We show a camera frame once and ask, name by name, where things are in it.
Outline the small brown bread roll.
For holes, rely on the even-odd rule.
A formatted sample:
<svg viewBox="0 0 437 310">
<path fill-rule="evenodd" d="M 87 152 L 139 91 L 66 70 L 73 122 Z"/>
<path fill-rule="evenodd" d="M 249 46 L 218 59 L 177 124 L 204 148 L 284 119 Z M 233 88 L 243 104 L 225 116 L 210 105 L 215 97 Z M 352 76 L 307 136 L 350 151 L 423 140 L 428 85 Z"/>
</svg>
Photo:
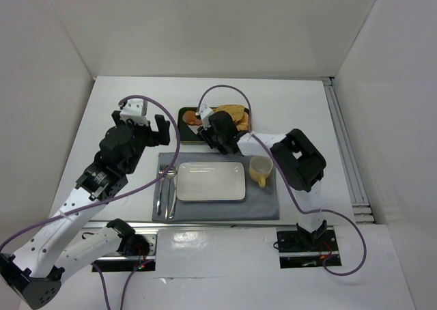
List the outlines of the small brown bread roll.
<svg viewBox="0 0 437 310">
<path fill-rule="evenodd" d="M 186 111 L 183 116 L 182 120 L 185 124 L 189 126 L 201 126 L 202 121 L 196 116 L 196 112 L 188 110 Z"/>
</svg>

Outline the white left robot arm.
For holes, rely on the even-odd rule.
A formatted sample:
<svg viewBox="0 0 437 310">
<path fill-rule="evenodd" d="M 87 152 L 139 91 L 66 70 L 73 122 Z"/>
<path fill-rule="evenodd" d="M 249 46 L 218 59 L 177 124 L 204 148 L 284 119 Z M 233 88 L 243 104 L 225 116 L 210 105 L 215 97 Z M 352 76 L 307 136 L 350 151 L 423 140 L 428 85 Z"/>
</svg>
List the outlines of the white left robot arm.
<svg viewBox="0 0 437 310">
<path fill-rule="evenodd" d="M 1 278 L 30 306 L 40 309 L 52 301 L 61 285 L 75 272 L 106 254 L 144 257 L 147 240 L 125 221 L 109 221 L 100 231 L 70 246 L 83 226 L 128 183 L 146 147 L 168 145 L 170 123 L 156 115 L 158 129 L 144 115 L 122 119 L 112 113 L 115 125 L 99 143 L 94 161 L 76 181 L 61 205 L 58 220 L 43 228 L 12 254 L 1 254 Z"/>
</svg>

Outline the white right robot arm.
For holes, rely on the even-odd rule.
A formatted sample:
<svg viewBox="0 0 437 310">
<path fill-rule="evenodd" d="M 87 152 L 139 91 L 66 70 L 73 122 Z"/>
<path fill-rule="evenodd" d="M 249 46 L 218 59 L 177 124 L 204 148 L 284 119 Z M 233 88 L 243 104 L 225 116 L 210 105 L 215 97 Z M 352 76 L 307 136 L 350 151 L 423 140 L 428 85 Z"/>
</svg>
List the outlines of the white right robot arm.
<svg viewBox="0 0 437 310">
<path fill-rule="evenodd" d="M 303 131 L 269 135 L 251 130 L 239 131 L 231 115 L 209 107 L 197 110 L 201 126 L 197 135 L 221 154 L 265 156 L 273 162 L 301 217 L 296 224 L 300 241 L 315 245 L 327 229 L 322 214 L 322 178 L 326 160 Z"/>
</svg>

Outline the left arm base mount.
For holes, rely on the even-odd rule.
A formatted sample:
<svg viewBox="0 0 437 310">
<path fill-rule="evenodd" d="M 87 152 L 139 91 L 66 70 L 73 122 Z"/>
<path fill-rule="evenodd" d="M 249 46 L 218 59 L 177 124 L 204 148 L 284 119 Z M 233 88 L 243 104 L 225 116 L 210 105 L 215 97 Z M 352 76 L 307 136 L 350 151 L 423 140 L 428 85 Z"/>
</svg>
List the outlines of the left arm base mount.
<svg viewBox="0 0 437 310">
<path fill-rule="evenodd" d="M 152 243 L 132 233 L 119 233 L 120 243 L 115 250 L 101 255 L 96 261 L 103 272 L 132 272 L 135 268 L 141 272 L 155 271 L 156 262 L 152 255 Z"/>
</svg>

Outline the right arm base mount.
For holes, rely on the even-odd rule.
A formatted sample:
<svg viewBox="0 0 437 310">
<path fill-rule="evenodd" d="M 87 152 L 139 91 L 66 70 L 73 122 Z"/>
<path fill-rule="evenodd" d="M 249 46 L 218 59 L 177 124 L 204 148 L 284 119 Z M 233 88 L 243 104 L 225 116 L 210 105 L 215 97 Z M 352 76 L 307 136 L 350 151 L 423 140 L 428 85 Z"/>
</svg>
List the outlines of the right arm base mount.
<svg viewBox="0 0 437 310">
<path fill-rule="evenodd" d="M 300 241 L 296 230 L 278 230 L 277 241 L 273 243 L 273 247 L 279 253 L 281 269 L 322 267 L 324 260 L 327 267 L 342 266 L 337 237 L 333 229 L 328 229 L 314 245 L 310 246 L 305 246 Z"/>
</svg>

